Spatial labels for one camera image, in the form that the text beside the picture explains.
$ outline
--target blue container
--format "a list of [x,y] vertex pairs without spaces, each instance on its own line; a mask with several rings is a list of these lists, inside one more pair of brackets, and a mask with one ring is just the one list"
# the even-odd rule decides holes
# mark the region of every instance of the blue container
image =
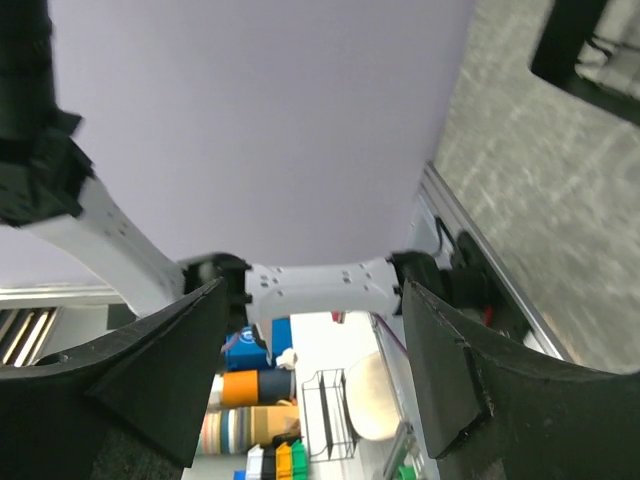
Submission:
[[251,327],[246,327],[240,334],[240,340],[227,352],[225,360],[229,372],[244,370],[269,370],[275,367],[275,359],[282,355],[287,348],[292,347],[291,321],[288,318],[279,318],[273,321],[272,327],[273,360],[274,364],[267,363],[267,352],[261,349],[253,339]]

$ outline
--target black bracket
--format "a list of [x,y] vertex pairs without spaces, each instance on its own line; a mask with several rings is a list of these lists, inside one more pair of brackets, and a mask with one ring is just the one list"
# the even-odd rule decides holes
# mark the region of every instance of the black bracket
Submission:
[[394,253],[389,262],[398,276],[399,294],[405,281],[412,280],[455,308],[482,309],[488,305],[491,285],[478,268],[459,265],[440,269],[432,255],[414,250]]
[[34,140],[0,139],[0,220],[21,227],[58,215],[77,217],[91,160],[71,139],[78,115],[58,111]]
[[224,278],[227,281],[229,304],[227,333],[232,334],[242,330],[249,324],[246,306],[251,303],[252,297],[246,292],[245,273],[251,270],[251,265],[230,253],[214,253],[200,258],[189,263],[185,270],[185,293],[190,293],[206,283],[207,279],[203,279],[201,274],[204,266],[213,269],[214,277]]
[[487,282],[484,306],[491,306],[491,328],[502,335],[521,342],[531,330],[531,324],[516,303],[494,266],[468,232],[461,232],[456,240],[456,253],[451,259],[454,271],[460,268],[481,272]]
[[442,480],[638,477],[638,373],[535,352],[415,282],[403,302],[422,428]]

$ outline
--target white plastic part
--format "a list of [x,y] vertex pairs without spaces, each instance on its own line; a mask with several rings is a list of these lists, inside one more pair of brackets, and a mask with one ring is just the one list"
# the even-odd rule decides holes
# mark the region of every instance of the white plastic part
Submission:
[[98,179],[80,193],[83,212],[25,227],[82,262],[145,317],[182,297],[182,269],[164,256],[122,213]]
[[315,267],[253,265],[245,277],[246,291],[252,296],[247,317],[258,328],[271,362],[274,318],[350,310],[390,316],[400,302],[397,287],[395,269],[385,258]]
[[276,358],[276,368],[283,370],[295,370],[296,362],[298,361],[298,355],[293,348],[287,348],[282,355]]
[[262,462],[264,461],[264,450],[260,445],[256,445],[247,453],[247,480],[260,480],[262,478]]

